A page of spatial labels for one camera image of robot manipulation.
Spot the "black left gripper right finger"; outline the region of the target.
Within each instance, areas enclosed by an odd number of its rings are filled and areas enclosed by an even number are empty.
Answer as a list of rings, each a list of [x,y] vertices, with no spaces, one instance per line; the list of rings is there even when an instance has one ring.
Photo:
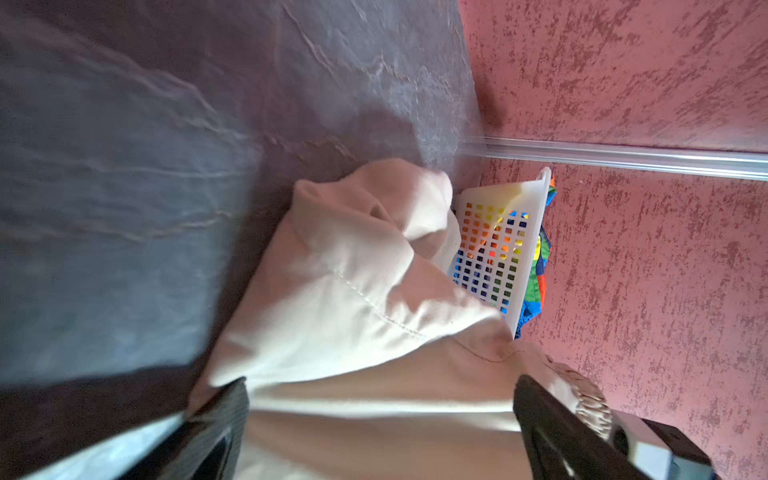
[[[532,377],[518,379],[513,407],[535,479],[646,477]]]

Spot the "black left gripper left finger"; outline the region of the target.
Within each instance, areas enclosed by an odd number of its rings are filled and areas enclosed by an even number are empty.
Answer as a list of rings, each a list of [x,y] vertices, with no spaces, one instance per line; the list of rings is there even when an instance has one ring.
[[[124,479],[231,479],[249,412],[243,377],[221,388]]]

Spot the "beige shorts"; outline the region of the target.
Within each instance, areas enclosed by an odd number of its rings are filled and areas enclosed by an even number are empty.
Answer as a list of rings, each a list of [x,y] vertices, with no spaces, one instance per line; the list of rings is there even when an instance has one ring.
[[[609,437],[589,379],[447,276],[451,200],[446,174],[402,159],[295,184],[189,398],[244,380],[237,478],[527,479],[524,375]]]

